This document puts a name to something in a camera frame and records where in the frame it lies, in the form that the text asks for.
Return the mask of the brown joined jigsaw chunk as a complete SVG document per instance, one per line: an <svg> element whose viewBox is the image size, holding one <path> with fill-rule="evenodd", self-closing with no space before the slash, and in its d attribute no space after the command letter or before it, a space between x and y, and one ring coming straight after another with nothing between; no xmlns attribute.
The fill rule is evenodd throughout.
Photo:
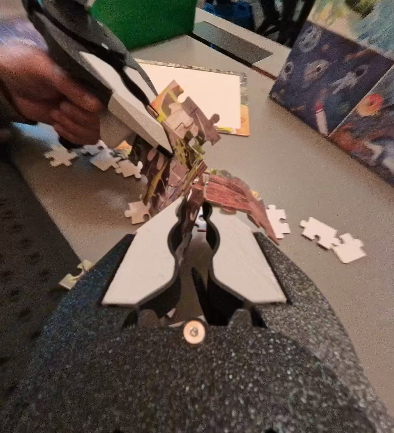
<svg viewBox="0 0 394 433"><path fill-rule="evenodd" d="M189 210L194 214L204 203L219 207L226 214L242 212L276 245L279 244L263 200L246 182L228 171L206 170L185 189L185 197Z"/></svg>

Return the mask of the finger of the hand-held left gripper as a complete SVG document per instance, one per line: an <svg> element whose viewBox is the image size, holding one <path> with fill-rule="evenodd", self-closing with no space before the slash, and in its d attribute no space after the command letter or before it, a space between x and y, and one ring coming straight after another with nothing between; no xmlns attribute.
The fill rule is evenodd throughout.
<svg viewBox="0 0 394 433"><path fill-rule="evenodd" d="M150 117L150 114L146 109L147 104L141 102L131 93L124 84L119 73L112 66L93 54L81 51L80 55L84 60L88 61L101 78L106 81L108 87L110 87L113 92L112 98L115 101L120 103L123 107L134 110L141 116ZM148 98L149 102L155 98L155 91L152 89L150 79L144 75L143 70L125 66L123 71L124 77L129 78L132 84L136 84Z"/></svg>
<svg viewBox="0 0 394 433"><path fill-rule="evenodd" d="M119 94L113 94L108 103L109 112L132 132L145 140L167 158L173 150L163 127L148 113L144 114L132 102Z"/></svg>

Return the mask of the person's left hand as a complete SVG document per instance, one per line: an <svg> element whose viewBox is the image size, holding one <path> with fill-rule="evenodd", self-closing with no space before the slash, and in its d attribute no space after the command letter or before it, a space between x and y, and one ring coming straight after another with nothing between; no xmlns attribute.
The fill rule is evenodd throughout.
<svg viewBox="0 0 394 433"><path fill-rule="evenodd" d="M76 145L100 140L104 106L40 48L21 42L0 44L0 86L25 119L52 126Z"/></svg>

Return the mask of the animal jigsaw puzzle board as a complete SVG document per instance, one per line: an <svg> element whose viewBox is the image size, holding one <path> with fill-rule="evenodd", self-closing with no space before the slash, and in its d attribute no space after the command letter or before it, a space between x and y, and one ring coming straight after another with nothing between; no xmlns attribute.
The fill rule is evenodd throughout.
<svg viewBox="0 0 394 433"><path fill-rule="evenodd" d="M246 73L139 58L136 61L159 94L176 81L183 89L179 101L190 97L207 118L219 115L220 121L215 127L220 133L250 135Z"/></svg>

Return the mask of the colourful printed puzzle box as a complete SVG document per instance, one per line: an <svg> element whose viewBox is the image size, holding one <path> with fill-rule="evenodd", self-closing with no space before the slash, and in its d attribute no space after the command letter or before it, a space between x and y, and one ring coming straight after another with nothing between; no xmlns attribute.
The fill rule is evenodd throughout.
<svg viewBox="0 0 394 433"><path fill-rule="evenodd" d="M269 96L394 187L394 0L315 1Z"/></svg>

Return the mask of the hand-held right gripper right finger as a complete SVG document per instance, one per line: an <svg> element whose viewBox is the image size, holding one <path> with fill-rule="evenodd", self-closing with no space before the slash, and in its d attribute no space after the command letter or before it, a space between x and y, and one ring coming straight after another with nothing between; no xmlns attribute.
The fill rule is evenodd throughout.
<svg viewBox="0 0 394 433"><path fill-rule="evenodd" d="M251 305L285 304L286 295L250 226L210 203L204 203L203 217L211 281Z"/></svg>

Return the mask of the green plastic bin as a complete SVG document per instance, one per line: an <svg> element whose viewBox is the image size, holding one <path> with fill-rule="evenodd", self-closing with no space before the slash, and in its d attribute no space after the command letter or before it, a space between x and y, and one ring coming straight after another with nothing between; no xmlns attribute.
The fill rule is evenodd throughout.
<svg viewBox="0 0 394 433"><path fill-rule="evenodd" d="M196 0L97 0L90 13L133 50L191 33L196 4Z"/></svg>

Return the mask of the grey desk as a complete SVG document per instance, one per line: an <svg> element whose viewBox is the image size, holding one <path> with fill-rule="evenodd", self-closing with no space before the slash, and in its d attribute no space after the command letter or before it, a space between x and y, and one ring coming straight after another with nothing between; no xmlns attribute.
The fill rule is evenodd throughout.
<svg viewBox="0 0 394 433"><path fill-rule="evenodd" d="M270 100L271 78L200 41L184 35L133 55L247 74L250 136L223 135L205 159L286 211L281 249L330 302L394 417L394 189ZM52 129L18 129L13 159L78 257L95 263L136 229L124 217L140 194L135 179L83 157L53 168L43 155L56 144Z"/></svg>

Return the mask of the joined animal jigsaw chunk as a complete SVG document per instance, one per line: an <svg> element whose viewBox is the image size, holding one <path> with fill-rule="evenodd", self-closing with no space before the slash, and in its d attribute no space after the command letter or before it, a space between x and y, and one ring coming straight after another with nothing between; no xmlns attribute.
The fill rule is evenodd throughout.
<svg viewBox="0 0 394 433"><path fill-rule="evenodd" d="M141 174L147 179L142 201L149 206L151 217L177 198L189 194L194 181L207 168L203 145L206 142L214 145L221 139L215 127L219 115L207 118L190 97L180 102L178 98L182 93L180 85L172 81L147 107L149 114L164 129L172 156L152 147L139 136L129 154L130 162L142 164Z"/></svg>

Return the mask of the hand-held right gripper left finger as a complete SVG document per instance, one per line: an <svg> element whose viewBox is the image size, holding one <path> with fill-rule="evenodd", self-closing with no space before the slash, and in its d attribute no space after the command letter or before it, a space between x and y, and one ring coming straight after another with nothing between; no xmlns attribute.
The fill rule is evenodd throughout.
<svg viewBox="0 0 394 433"><path fill-rule="evenodd" d="M180 226L183 198L137 229L102 299L102 305L140 307L165 291L178 275L173 231Z"/></svg>

